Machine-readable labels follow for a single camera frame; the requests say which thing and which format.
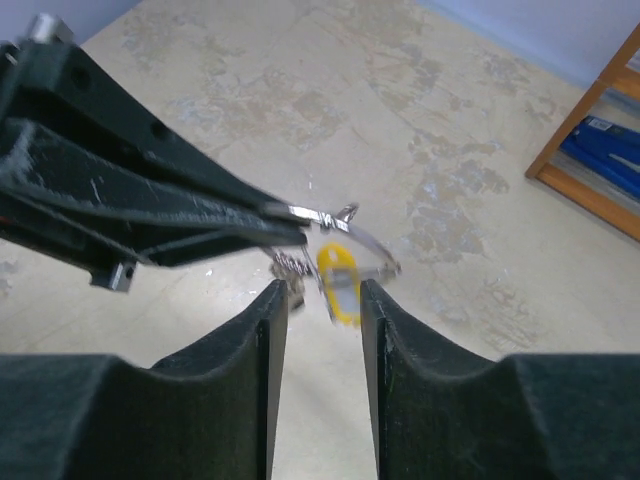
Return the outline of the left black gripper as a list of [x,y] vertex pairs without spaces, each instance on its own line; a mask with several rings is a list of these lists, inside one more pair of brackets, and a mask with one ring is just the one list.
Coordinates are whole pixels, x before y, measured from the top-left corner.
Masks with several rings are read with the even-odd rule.
[[1,42],[1,128],[29,119],[108,163],[181,193],[253,212],[277,197],[242,181],[129,94],[53,14]]

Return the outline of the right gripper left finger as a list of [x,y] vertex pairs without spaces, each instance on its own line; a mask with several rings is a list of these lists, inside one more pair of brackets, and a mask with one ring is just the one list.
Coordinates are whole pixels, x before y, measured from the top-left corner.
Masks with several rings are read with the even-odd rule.
[[5,479],[268,479],[288,329],[283,282],[150,368],[106,354],[1,359]]

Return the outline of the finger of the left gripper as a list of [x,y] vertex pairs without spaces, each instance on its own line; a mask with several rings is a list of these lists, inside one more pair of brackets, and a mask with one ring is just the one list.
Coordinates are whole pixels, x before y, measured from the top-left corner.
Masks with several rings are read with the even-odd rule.
[[1,237],[120,291],[138,264],[175,268],[307,242],[295,222],[148,179],[28,120],[1,130]]

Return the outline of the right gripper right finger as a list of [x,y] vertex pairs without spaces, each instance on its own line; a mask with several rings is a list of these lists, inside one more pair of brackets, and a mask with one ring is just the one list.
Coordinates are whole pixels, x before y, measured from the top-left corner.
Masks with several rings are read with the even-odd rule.
[[639,358],[513,354],[491,361],[361,287],[381,479],[635,479]]

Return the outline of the large metal keyring with clips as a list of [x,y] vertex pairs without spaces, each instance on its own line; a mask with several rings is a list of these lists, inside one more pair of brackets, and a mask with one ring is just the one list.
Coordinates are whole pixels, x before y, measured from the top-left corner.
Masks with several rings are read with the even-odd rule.
[[[336,231],[349,237],[350,240],[365,247],[382,261],[382,265],[379,267],[357,267],[360,282],[363,280],[390,281],[401,273],[401,265],[382,243],[369,232],[352,223],[358,209],[358,204],[350,203],[337,213],[327,213],[302,206],[270,203],[264,207],[264,213],[278,219],[300,220],[306,224],[316,224],[325,234]],[[271,259],[270,271],[273,276],[286,283],[289,309],[292,311],[304,306],[304,280],[307,278],[314,279],[319,292],[324,297],[317,262],[311,259],[305,246],[301,248],[301,251],[304,257],[299,259],[272,247],[263,249],[263,252]]]

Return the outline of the key with yellow tag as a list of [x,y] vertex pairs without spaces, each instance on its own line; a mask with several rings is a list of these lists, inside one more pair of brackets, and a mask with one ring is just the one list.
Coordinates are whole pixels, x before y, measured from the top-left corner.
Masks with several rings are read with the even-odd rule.
[[345,246],[330,242],[320,248],[316,261],[332,322],[359,328],[360,275],[353,254]]

